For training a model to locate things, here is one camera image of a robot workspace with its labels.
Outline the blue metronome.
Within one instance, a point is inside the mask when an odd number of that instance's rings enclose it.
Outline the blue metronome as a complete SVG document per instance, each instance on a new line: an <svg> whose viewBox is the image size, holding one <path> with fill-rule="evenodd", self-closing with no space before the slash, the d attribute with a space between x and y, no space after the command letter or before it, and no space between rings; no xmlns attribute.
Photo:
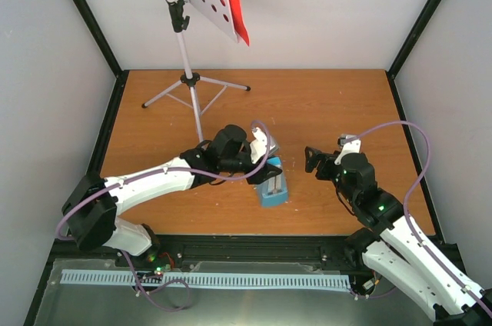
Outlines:
<svg viewBox="0 0 492 326"><path fill-rule="evenodd" d="M283 171L282 162L278 156L269 158L267 162ZM255 185L254 188L262 208L277 207L288 200L288 188L284 172L260 185Z"/></svg>

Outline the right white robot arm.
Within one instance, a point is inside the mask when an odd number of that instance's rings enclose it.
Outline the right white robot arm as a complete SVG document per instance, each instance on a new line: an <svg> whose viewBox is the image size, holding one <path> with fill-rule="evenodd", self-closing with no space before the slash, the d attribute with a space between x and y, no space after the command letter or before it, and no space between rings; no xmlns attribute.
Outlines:
<svg viewBox="0 0 492 326"><path fill-rule="evenodd" d="M454 265L422 232L404 206L377 185L359 141L325 153L307 147L305 170L330 181L338 199L363 225L345 245L355 268L366 267L408 296L435 325L489 325L491 291Z"/></svg>

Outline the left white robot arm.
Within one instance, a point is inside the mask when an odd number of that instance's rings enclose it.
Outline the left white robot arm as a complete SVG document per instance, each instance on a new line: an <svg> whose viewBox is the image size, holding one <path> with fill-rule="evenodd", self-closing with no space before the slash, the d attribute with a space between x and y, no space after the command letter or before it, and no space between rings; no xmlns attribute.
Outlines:
<svg viewBox="0 0 492 326"><path fill-rule="evenodd" d="M155 264L161 243L146 224L132 224L120 216L131 208L177 191L220 181L244 179L260 185L279 176L281 168L268 163L278 143L264 124L254 122L253 139L237 125L226 125L213 139L161 165L129 175L103 178L87 173L62 206L56 235L73 241L81 251L107 247L125 252L143 266Z"/></svg>

